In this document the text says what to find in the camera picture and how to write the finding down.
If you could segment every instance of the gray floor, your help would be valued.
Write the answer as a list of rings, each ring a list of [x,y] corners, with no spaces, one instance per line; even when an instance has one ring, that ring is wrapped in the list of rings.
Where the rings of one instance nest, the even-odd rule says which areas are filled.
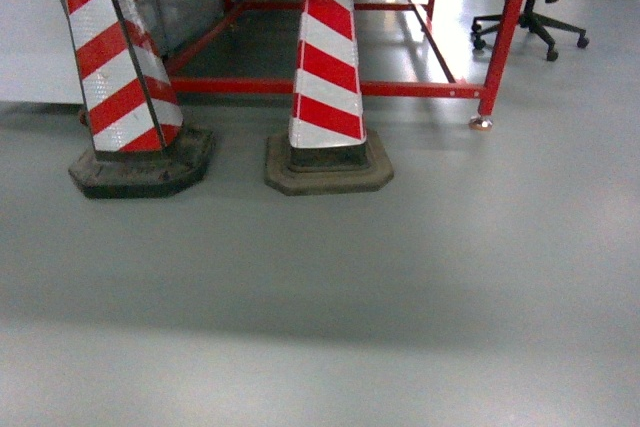
[[[467,79],[470,17],[500,2],[440,0]],[[396,170],[373,194],[263,184],[287,97],[183,97],[209,174],[134,201],[73,187],[73,107],[2,104],[0,425],[637,427],[639,8],[542,5],[592,43],[558,34],[547,63],[517,32],[488,134],[473,102],[365,99]],[[216,62],[286,73],[297,26],[257,39],[265,15]],[[363,78],[441,75],[403,15],[358,13]]]

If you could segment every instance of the black rubber base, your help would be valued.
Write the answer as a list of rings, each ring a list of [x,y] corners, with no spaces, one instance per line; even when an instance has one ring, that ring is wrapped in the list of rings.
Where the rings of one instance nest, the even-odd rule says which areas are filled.
[[[393,178],[393,166],[380,137],[367,130],[368,166],[355,170],[294,171],[287,132],[267,139],[265,183],[285,195],[346,194],[380,190]]]
[[[89,149],[69,174],[90,199],[169,197],[202,180],[213,144],[211,132],[183,127],[160,159],[105,162]]]

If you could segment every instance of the red and white striped cone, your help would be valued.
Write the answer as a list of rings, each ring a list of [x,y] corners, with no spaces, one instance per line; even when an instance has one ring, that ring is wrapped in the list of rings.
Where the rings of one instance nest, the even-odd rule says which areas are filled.
[[[378,190],[393,177],[364,126],[353,0],[304,0],[288,136],[268,142],[266,182],[289,195]]]
[[[93,149],[69,172],[88,197],[165,196],[200,180],[209,132],[186,128],[135,0],[66,0]]]

